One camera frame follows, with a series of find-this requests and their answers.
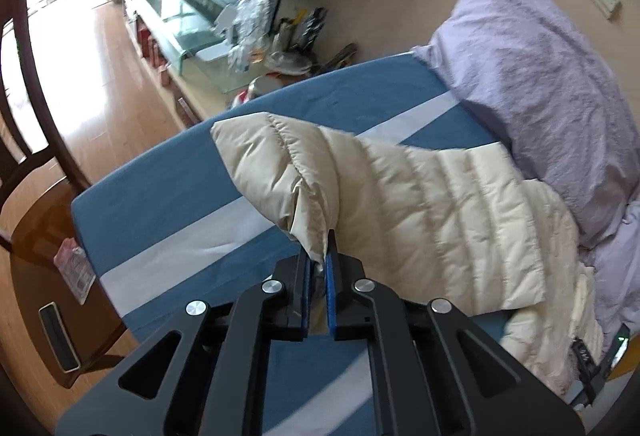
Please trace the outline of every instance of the wooden chair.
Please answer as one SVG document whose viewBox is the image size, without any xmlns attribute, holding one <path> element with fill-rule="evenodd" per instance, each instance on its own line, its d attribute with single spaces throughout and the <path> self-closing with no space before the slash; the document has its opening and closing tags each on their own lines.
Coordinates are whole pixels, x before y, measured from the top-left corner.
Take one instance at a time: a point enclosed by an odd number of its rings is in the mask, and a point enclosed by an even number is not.
<svg viewBox="0 0 640 436">
<path fill-rule="evenodd" d="M 24 403 L 2 366 L 0 366 L 0 420 L 2 420 L 2 434 L 51 436 Z"/>
<path fill-rule="evenodd" d="M 53 265 L 65 238 L 76 233 L 71 218 L 72 199 L 89 181 L 69 152 L 42 92 L 31 48 L 26 0 L 0 0 L 0 29 L 13 20 L 20 70 L 27 95 L 48 145 L 33 153 L 18 128 L 7 100 L 0 69 L 0 115 L 24 157 L 12 155 L 6 139 L 0 141 L 0 210 L 7 198 L 34 169 L 55 158 L 66 178 L 47 190 L 18 222 L 13 234 L 0 233 L 0 245 L 10 253 L 12 280 L 18 307 L 31 340 L 55 380 L 71 387 L 83 372 L 113 367 L 119 357 L 104 355 L 125 327 L 98 282 L 80 305 Z M 80 368 L 64 372 L 46 337 L 39 309 L 55 302 Z"/>
</svg>

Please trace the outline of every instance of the pillow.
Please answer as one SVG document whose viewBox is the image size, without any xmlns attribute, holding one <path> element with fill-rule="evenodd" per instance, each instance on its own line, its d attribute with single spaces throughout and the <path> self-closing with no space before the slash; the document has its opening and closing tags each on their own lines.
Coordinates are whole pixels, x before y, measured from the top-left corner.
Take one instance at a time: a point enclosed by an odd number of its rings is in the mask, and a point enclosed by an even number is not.
<svg viewBox="0 0 640 436">
<path fill-rule="evenodd" d="M 583 246 L 616 232 L 640 137 L 613 72 L 551 0 L 459 0 L 414 53 L 562 197 Z"/>
</svg>

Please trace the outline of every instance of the cream puffer jacket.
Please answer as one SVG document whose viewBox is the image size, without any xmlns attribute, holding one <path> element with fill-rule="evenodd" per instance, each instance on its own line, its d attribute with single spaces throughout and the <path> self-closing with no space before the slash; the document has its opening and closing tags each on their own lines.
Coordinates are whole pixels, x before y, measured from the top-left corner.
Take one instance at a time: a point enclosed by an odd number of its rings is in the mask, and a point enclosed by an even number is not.
<svg viewBox="0 0 640 436">
<path fill-rule="evenodd" d="M 500 143 L 430 151 L 268 113 L 211 132 L 238 190 L 313 260 L 334 229 L 339 250 L 404 299 L 446 297 L 469 316 L 517 309 L 500 343 L 558 394 L 575 336 L 600 356 L 575 222 Z"/>
</svg>

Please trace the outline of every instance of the bedsheet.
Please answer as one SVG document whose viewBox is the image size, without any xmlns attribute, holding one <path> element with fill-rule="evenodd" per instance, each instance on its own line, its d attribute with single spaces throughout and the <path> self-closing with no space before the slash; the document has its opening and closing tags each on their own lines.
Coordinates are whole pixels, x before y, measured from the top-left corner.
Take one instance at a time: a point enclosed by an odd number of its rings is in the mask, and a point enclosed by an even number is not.
<svg viewBox="0 0 640 436">
<path fill-rule="evenodd" d="M 278 259 L 297 254 L 241 198 L 209 134 L 214 121 L 256 111 L 432 149 L 495 142 L 433 71 L 404 54 L 278 90 L 156 146 L 72 204 L 79 240 L 138 340 L 193 299 L 232 301 Z M 499 339 L 509 316 L 476 319 Z M 374 434 L 366 345 L 328 337 L 275 342 L 264 433 Z"/>
</svg>

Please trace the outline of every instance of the drawer handle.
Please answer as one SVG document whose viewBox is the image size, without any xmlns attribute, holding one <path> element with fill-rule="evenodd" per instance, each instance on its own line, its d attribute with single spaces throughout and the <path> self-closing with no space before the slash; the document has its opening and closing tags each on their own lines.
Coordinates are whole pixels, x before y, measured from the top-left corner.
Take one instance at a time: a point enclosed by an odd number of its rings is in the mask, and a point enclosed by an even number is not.
<svg viewBox="0 0 640 436">
<path fill-rule="evenodd" d="M 187 118 L 191 121 L 191 123 L 195 125 L 200 122 L 196 115 L 194 115 L 193 111 L 191 111 L 191 108 L 187 101 L 184 100 L 184 97 L 178 98 L 178 104 L 180 105 L 180 108 L 182 108 L 182 111 L 184 111 L 184 114 L 187 115 Z"/>
</svg>

